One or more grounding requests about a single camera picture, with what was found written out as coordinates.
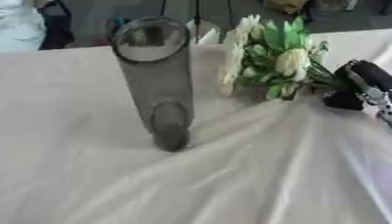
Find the table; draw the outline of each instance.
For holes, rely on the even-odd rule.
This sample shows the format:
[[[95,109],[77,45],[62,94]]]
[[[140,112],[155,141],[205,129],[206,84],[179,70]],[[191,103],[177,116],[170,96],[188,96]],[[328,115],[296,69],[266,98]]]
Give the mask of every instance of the table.
[[[330,68],[357,58],[392,71],[391,36],[317,38]],[[177,154],[153,146],[109,48],[0,55],[0,223],[392,221],[390,133],[314,96],[223,97],[223,55],[193,48],[196,120]]]

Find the flower bouquet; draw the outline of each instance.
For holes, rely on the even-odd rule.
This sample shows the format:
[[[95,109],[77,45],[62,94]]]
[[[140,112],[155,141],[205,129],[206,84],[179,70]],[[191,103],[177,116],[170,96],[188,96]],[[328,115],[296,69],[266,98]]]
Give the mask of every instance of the flower bouquet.
[[[327,43],[315,45],[301,17],[278,28],[249,16],[227,34],[226,64],[220,69],[222,92],[264,88],[265,98],[292,100],[301,88],[340,89],[342,84],[321,65]]]

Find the green leaf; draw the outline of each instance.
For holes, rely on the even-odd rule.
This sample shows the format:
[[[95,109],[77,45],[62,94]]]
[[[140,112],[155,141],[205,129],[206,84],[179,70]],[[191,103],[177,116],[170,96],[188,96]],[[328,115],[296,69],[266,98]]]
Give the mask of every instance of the green leaf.
[[[267,57],[267,50],[262,45],[254,45],[253,52],[257,56],[264,56]]]
[[[305,47],[306,46],[306,41],[308,39],[308,35],[304,33],[298,34],[298,46]]]
[[[273,29],[273,28],[265,28],[264,29],[264,39],[267,45],[278,51],[282,51],[282,39],[281,36],[279,35],[279,30],[278,29]]]
[[[297,32],[300,32],[305,29],[304,20],[302,19],[302,17],[297,17],[294,22],[292,22],[292,29]]]
[[[286,34],[284,37],[284,48],[289,50],[298,46],[298,35],[296,32],[292,31]]]
[[[284,21],[283,30],[284,35],[288,35],[289,33],[291,33],[291,25],[289,24],[289,22]]]
[[[277,85],[270,87],[267,92],[267,99],[268,100],[276,99],[281,93],[282,86],[283,86],[282,84],[277,84]]]
[[[271,80],[274,77],[274,73],[268,73],[266,75],[264,75],[261,79],[260,82],[262,83],[266,83],[267,81]]]

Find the gray floor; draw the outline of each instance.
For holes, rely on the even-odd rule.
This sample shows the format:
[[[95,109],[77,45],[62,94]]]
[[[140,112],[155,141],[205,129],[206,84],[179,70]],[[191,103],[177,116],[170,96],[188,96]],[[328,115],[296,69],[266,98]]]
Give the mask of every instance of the gray floor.
[[[63,0],[73,13],[73,30],[77,37],[74,46],[91,46],[104,35],[108,18],[140,18],[160,14],[163,0]],[[284,21],[291,16],[266,9],[259,0],[231,0],[234,23],[248,14],[260,14],[265,19]],[[382,0],[359,0],[352,12],[320,15],[309,24],[313,32],[349,32],[392,28],[392,15],[378,14]],[[181,22],[193,16],[193,0],[167,0],[164,14]],[[228,0],[201,0],[202,17],[223,30],[230,29]]]

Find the white tablecloth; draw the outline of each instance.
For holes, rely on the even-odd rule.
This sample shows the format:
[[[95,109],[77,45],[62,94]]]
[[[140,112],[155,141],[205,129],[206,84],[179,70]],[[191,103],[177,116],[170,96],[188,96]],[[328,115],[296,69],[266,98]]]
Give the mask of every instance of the white tablecloth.
[[[319,35],[392,72],[392,31]],[[156,149],[107,47],[0,56],[2,224],[391,223],[392,135],[314,97],[250,105],[193,49],[188,150]]]

